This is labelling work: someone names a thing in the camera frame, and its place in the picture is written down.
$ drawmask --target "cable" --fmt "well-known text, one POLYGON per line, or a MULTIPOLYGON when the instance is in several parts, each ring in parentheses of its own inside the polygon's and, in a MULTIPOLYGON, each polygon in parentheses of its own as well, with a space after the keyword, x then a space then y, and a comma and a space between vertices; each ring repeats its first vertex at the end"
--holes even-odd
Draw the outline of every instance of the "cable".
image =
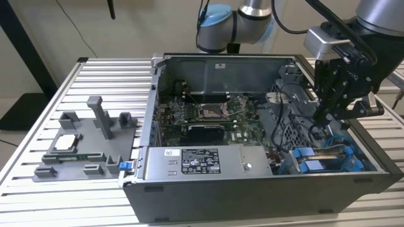
POLYGON ((65 13, 65 15, 67 16, 67 18, 70 19, 71 23, 74 24, 74 26, 75 26, 75 28, 77 28, 77 31, 78 31, 78 33, 79 33, 79 35, 81 35, 81 38, 82 38, 82 40, 83 40, 83 42, 85 42, 85 44, 87 45, 89 49, 90 49, 91 52, 94 53, 95 57, 98 58, 99 56, 97 55, 94 49, 90 47, 87 41, 85 40, 85 37, 83 37, 83 35, 82 35, 82 32, 81 32, 81 30, 79 30, 79 28, 78 28, 75 22, 73 21, 73 19, 71 19, 69 13, 65 11, 65 8, 63 8, 63 6, 62 6, 59 0, 55 0, 55 1, 57 1, 58 5, 59 5, 59 7, 61 7, 61 9, 62 9, 62 11, 63 11, 63 13, 65 13))
POLYGON ((202 20, 202 9, 203 9, 203 0, 202 0, 202 5, 201 5, 201 10, 198 11, 198 22, 197 22, 197 37, 195 37, 195 46, 198 48, 198 35, 201 34, 201 20, 202 20))
POLYGON ((401 100, 397 100, 397 101, 394 102, 393 109, 395 109, 395 108, 398 107, 399 101, 401 101, 401 100))
POLYGON ((331 149, 331 148, 337 148, 337 147, 341 147, 341 146, 346 146, 346 144, 337 144, 331 147, 326 147, 326 148, 314 148, 314 150, 325 150, 325 149, 331 149))
POLYGON ((401 90, 399 94, 397 95, 397 101, 394 102, 393 109, 398 107, 399 101, 403 99, 403 97, 404 97, 404 91, 401 90))
POLYGON ((201 28, 202 28, 202 24, 205 21, 205 16, 207 15, 210 1, 211 0, 207 1, 207 4, 205 5, 205 8, 203 8, 203 0, 202 0, 201 10, 198 11, 198 25, 197 25, 197 37, 195 37, 197 48, 198 48, 198 35, 201 34, 201 28))
POLYGON ((333 137, 326 141, 325 147, 329 146, 330 142, 331 142, 334 139, 345 139, 345 140, 347 140, 347 141, 351 143, 351 145, 354 145, 353 140, 351 140, 347 136, 335 135, 335 136, 333 136, 333 137))
POLYGON ((314 128, 315 128, 315 125, 313 124, 311 127, 310 127, 310 141, 311 141, 311 143, 315 143, 315 142, 314 142, 314 138, 313 138, 313 134, 314 134, 313 131, 314 131, 314 128))
POLYGON ((279 128, 281 121, 282 121, 283 114, 285 114, 285 99, 283 99, 283 96, 282 96, 282 93, 285 93, 285 92, 283 92, 283 88, 285 88, 286 86, 289 86, 289 85, 295 85, 295 86, 302 87, 299 84, 287 83, 287 84, 285 84, 285 85, 279 88, 279 92, 278 92, 278 93, 279 93, 279 98, 281 98, 279 115, 278 115, 277 125, 275 125, 275 127, 274 127, 274 131, 273 131, 273 135, 271 135, 271 142, 273 142, 273 144, 277 146, 277 148, 278 148, 279 151, 283 151, 283 152, 286 152, 286 153, 287 153, 287 150, 283 148, 282 144, 278 144, 278 143, 275 142, 275 133, 277 133, 277 130, 278 130, 278 128, 279 128))
POLYGON ((177 92, 177 84, 182 82, 185 83, 186 81, 183 79, 177 79, 175 82, 173 83, 173 94, 175 94, 177 92))
POLYGON ((7 143, 7 144, 10 144, 10 145, 13 145, 13 146, 15 146, 15 147, 19 147, 19 145, 17 145, 17 144, 14 144, 14 143, 6 141, 6 140, 0 140, 0 142, 7 143))
POLYGON ((355 31, 349 27, 349 25, 343 22, 343 20, 337 16, 337 14, 327 8, 327 6, 319 0, 306 0, 306 2, 333 23, 337 29, 347 36, 347 38, 351 40, 354 45, 363 52, 371 64, 375 65, 378 63, 378 56, 373 48, 369 46, 369 44, 361 38, 361 36, 355 33, 355 31))
POLYGON ((190 94, 190 92, 189 92, 189 91, 186 91, 186 94, 187 94, 187 95, 190 96, 190 98, 194 100, 195 104, 198 104, 198 105, 199 105, 199 103, 197 102, 195 98, 193 97, 193 95, 190 94))
POLYGON ((271 0, 271 8, 273 8, 273 15, 274 15, 274 18, 278 22, 278 25, 281 26, 281 28, 289 32, 290 34, 295 34, 295 35, 301 35, 301 34, 306 34, 309 32, 309 30, 303 30, 303 31, 293 31, 290 30, 285 25, 283 23, 281 22, 281 19, 278 17, 278 13, 277 13, 277 10, 275 10, 275 0, 271 0))

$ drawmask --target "robotic arm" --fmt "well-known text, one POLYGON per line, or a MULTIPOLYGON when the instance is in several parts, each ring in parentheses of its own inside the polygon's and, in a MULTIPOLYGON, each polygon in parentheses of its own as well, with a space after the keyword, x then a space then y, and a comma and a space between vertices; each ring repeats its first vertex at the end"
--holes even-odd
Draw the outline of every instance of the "robotic arm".
POLYGON ((362 0, 358 16, 345 22, 319 0, 307 2, 329 19, 310 29, 305 43, 318 59, 317 125, 327 125, 333 118, 383 115, 375 94, 404 59, 404 1, 362 0), (354 109, 347 110, 359 98, 354 109))
POLYGON ((245 0, 234 12, 226 5, 209 8, 209 1, 199 19, 199 49, 218 53, 230 44, 266 40, 273 30, 273 12, 289 33, 309 33, 305 46, 318 59, 314 90, 321 105, 314 114, 315 125, 326 126, 333 119, 383 115, 375 94, 404 59, 404 0, 362 0, 358 16, 346 21, 319 0, 306 1, 329 20, 306 31, 283 26, 275 0, 245 0))

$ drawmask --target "aluminum extrusion table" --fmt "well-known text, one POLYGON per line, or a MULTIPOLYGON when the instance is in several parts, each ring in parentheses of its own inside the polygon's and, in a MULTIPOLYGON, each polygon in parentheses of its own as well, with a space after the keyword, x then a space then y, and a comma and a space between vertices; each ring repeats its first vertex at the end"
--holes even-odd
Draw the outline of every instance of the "aluminum extrusion table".
MULTIPOLYGON (((90 59, 78 63, 49 107, 0 172, 0 227, 147 226, 139 223, 118 179, 34 183, 34 170, 59 130, 63 111, 94 117, 90 95, 103 96, 111 117, 131 112, 139 118, 134 154, 139 146, 153 74, 151 59, 90 59)), ((361 123, 404 170, 404 120, 386 106, 386 114, 361 123)), ((363 196, 341 214, 179 224, 185 227, 253 226, 403 226, 404 179, 386 192, 363 196)))

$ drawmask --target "blue latch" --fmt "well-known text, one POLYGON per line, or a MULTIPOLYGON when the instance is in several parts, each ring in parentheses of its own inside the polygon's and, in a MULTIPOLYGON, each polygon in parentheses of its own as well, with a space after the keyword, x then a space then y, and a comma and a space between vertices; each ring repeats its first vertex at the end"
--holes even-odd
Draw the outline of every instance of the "blue latch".
POLYGON ((133 162, 122 162, 119 164, 119 170, 121 171, 130 171, 130 170, 133 170, 133 162))

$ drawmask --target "circuit board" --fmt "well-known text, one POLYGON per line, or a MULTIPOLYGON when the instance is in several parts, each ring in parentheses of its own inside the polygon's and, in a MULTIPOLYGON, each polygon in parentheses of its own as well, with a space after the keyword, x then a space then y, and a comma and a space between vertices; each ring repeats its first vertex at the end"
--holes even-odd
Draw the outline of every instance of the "circuit board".
POLYGON ((161 103, 163 146, 245 144, 270 150, 267 132, 249 96, 230 96, 223 103, 198 103, 197 99, 193 103, 181 99, 161 103))

